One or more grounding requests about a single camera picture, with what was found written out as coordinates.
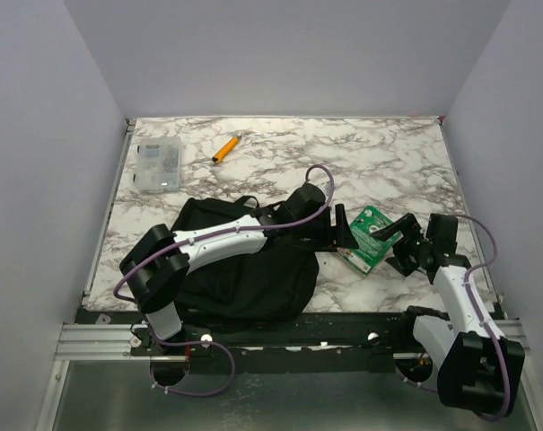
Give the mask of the dark green book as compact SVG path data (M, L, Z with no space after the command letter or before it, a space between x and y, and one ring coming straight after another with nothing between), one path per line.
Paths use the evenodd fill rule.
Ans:
M395 233L386 242L371 237L372 233L390 224L392 224L392 220L379 209L371 205L366 206L350 224L351 232L359 248L354 250L339 249L339 256L360 273L368 275L383 260L387 251L399 238L398 233Z

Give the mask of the black student backpack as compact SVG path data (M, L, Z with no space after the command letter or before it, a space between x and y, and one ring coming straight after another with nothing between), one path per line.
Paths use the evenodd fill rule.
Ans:
M314 293L314 252L267 242L254 254L218 260L167 285L183 320L198 310L229 321L277 321L299 315Z

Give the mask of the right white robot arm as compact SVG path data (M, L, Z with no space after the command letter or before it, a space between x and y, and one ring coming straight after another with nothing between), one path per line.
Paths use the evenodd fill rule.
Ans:
M512 412L525 351L486 309L473 276L480 266L457 252L459 220L459 215L432 214L423 229L406 214L371 237L385 242L399 233L388 263L403 276L422 269L446 309L443 317L412 309L414 320L397 329L398 344L409 352L425 349L444 406L496 421Z

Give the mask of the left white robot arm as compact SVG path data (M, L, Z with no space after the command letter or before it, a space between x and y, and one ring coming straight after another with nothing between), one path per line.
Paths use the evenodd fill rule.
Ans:
M164 355L181 348L182 311L236 321L299 314L315 289L317 253L358 246L344 206L329 199L309 182L265 207L191 198L173 226L150 228L119 269L153 345Z

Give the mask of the orange utility knife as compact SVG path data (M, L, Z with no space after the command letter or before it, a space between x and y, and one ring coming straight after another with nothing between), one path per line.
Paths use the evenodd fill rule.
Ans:
M241 141L242 135L233 136L226 144L223 145L212 157L214 163L220 163L223 158Z

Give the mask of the clear plastic organizer box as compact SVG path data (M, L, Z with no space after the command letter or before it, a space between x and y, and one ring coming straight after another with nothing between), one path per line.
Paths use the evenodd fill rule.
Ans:
M147 137L136 153L133 182L141 193L168 193L180 189L182 142L177 136Z

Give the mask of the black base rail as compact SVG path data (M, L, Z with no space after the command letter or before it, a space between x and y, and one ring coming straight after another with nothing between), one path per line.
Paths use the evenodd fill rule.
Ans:
M337 351L283 354L272 351L240 356L239 349L230 351L215 342L208 355L194 352L184 363L130 361L149 364L162 379L178 379L184 374L394 373L400 370L411 379L424 381L431 375L433 364L410 332L413 321L413 315L407 312L303 313L292 320L277 322L230 322L196 314L168 347L183 347L183 342L189 341L191 345L198 344L202 332L210 334L213 341L231 341L234 347L323 340L348 343L352 347L340 354ZM132 312L98 315L80 311L74 324L122 324L133 328L138 323L146 326Z

